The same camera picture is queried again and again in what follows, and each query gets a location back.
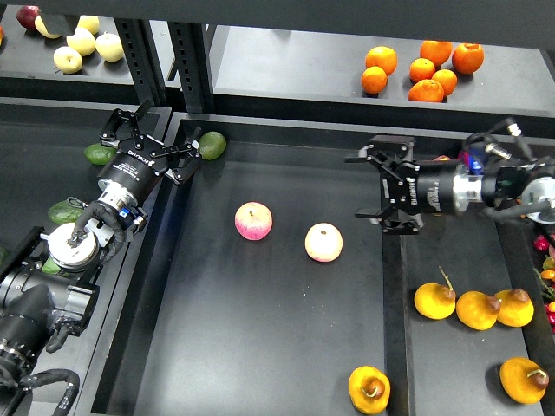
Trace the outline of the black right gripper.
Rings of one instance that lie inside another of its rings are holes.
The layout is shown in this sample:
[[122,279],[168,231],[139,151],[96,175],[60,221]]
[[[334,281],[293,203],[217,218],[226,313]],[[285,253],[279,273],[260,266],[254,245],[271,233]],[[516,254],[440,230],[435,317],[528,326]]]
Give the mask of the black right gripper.
[[[381,210],[360,209],[357,218],[367,219],[384,235],[417,235],[424,227],[420,213],[455,214],[455,161],[411,160],[415,138],[377,134],[368,144],[347,155],[346,163],[371,163],[382,171]],[[403,211],[408,217],[400,217]]]

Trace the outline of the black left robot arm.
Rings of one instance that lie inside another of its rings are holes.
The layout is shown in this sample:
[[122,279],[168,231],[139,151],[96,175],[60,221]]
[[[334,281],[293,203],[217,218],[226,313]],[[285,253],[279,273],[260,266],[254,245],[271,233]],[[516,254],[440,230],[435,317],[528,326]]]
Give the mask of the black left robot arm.
[[100,294],[95,280],[146,226],[143,205],[158,182],[168,178],[180,185],[199,166],[200,128],[171,146],[140,131],[151,105],[116,108],[101,130],[101,146],[114,155],[99,173],[100,196],[90,202],[71,198],[81,208],[75,221],[50,233],[32,228],[1,263],[3,415],[28,414],[33,391],[56,383],[65,389],[53,413],[69,414],[80,376],[67,368],[36,372],[40,354],[55,353],[88,327]]

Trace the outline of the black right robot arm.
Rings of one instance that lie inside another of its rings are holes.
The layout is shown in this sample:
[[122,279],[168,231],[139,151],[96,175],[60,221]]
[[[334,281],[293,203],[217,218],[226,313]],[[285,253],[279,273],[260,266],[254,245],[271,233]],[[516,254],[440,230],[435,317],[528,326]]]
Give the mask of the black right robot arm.
[[413,160],[414,140],[376,135],[348,163],[369,163],[380,173],[383,208],[360,210],[386,235],[416,235],[424,214],[458,215],[472,204],[495,222],[524,218],[554,223],[554,158],[536,157],[519,125],[506,119],[469,135],[456,159]]

